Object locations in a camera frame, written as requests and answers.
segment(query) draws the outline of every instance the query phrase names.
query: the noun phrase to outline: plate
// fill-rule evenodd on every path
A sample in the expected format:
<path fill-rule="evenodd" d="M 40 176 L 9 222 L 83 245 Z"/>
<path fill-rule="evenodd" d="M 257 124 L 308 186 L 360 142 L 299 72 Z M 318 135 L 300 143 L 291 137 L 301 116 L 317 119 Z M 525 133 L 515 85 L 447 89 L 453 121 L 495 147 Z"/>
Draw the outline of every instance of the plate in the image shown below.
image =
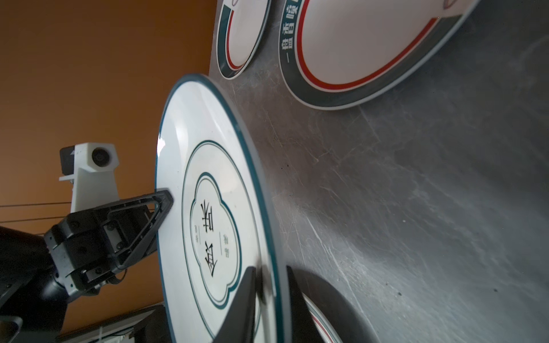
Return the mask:
<path fill-rule="evenodd" d="M 391 89 L 431 57 L 478 0 L 286 0 L 278 57 L 286 86 L 316 109 Z"/>
<path fill-rule="evenodd" d="M 158 231 L 172 340 L 211 342 L 248 266 L 260 268 L 255 342 L 291 337 L 288 277 L 257 152 L 240 117 L 203 75 L 174 86 L 157 143 L 156 189 L 173 206 Z"/>
<path fill-rule="evenodd" d="M 223 0 L 217 25 L 217 66 L 224 78 L 246 69 L 265 29 L 271 0 Z"/>
<path fill-rule="evenodd" d="M 311 312 L 312 320 L 324 342 L 342 343 L 341 338 L 339 338 L 339 335 L 335 332 L 328 319 L 326 319 L 324 314 L 318 309 L 318 307 L 316 307 L 311 299 L 309 299 L 305 294 L 303 294 L 303 299 L 305 299 L 305 302 L 307 303 L 307 308 L 309 309 L 309 312 Z"/>

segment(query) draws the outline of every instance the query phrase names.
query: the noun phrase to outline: plate logo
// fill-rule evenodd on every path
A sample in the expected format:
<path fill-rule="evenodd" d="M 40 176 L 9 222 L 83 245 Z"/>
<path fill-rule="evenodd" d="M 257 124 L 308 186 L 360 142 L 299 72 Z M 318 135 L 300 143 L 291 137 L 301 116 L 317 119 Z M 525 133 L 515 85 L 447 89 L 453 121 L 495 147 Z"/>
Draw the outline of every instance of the plate logo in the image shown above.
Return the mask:
<path fill-rule="evenodd" d="M 214 177 L 200 175 L 191 205 L 191 237 L 204 287 L 217 308 L 227 305 L 240 275 L 240 241 Z"/>

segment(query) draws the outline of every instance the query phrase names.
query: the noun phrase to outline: marble surface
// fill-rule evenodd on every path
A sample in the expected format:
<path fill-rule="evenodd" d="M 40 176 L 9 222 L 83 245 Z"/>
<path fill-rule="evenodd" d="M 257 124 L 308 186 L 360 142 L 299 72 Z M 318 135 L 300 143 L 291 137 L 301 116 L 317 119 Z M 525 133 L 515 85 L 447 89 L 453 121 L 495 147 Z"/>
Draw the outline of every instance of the marble surface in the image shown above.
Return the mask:
<path fill-rule="evenodd" d="M 235 80 L 212 45 L 210 77 L 259 151 L 302 290 L 344 342 L 548 342 L 549 5 L 483 0 L 404 82 L 333 112 L 286 89 L 283 6 Z"/>

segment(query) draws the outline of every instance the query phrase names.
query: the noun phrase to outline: orange wall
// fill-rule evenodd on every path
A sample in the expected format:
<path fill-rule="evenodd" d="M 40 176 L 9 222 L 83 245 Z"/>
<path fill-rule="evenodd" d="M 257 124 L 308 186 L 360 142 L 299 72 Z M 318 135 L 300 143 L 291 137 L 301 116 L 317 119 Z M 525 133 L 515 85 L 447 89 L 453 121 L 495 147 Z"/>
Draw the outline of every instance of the orange wall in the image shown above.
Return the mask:
<path fill-rule="evenodd" d="M 158 126 L 177 79 L 208 73 L 215 1 L 0 2 L 0 205 L 70 201 L 59 149 L 114 143 L 121 198 L 150 193 Z M 0 221 L 70 205 L 0 208 Z M 43 233 L 58 220 L 0 224 Z M 162 301 L 156 254 L 69 305 L 68 332 Z"/>

